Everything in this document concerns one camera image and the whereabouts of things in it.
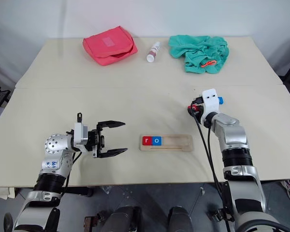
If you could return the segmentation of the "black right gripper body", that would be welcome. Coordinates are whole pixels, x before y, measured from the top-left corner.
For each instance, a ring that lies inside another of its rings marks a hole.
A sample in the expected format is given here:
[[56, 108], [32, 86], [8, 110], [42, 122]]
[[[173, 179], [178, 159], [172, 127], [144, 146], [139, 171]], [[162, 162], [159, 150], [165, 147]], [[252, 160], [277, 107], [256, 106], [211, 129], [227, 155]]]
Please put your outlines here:
[[203, 98], [197, 97], [196, 99], [198, 101], [198, 105], [193, 105], [195, 107], [195, 116], [201, 116], [204, 112]]

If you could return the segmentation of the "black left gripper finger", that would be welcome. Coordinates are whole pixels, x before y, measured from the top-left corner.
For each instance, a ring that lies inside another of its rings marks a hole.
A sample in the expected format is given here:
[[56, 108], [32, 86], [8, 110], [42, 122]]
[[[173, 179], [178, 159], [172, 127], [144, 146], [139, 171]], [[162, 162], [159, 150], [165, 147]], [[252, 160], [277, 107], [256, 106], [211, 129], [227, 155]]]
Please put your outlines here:
[[113, 120], [102, 121], [102, 122], [98, 122], [96, 126], [96, 130], [102, 131], [103, 128], [116, 128], [116, 127], [121, 127], [124, 125], [126, 125], [126, 123], [120, 122], [120, 121], [113, 121]]
[[114, 157], [117, 156], [125, 151], [127, 151], [127, 148], [119, 148], [119, 149], [111, 149], [107, 152], [101, 153], [100, 151], [97, 153], [98, 158], [108, 158], [108, 157]]

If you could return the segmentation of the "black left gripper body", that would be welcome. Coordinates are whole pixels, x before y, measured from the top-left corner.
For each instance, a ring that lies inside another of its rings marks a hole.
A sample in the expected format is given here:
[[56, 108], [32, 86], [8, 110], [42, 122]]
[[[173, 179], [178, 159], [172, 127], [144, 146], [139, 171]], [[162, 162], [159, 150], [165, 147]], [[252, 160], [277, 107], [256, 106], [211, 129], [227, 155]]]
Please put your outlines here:
[[86, 149], [92, 152], [93, 158], [103, 158], [102, 148], [104, 148], [104, 136], [101, 135], [105, 122], [98, 122], [96, 129], [88, 131]]

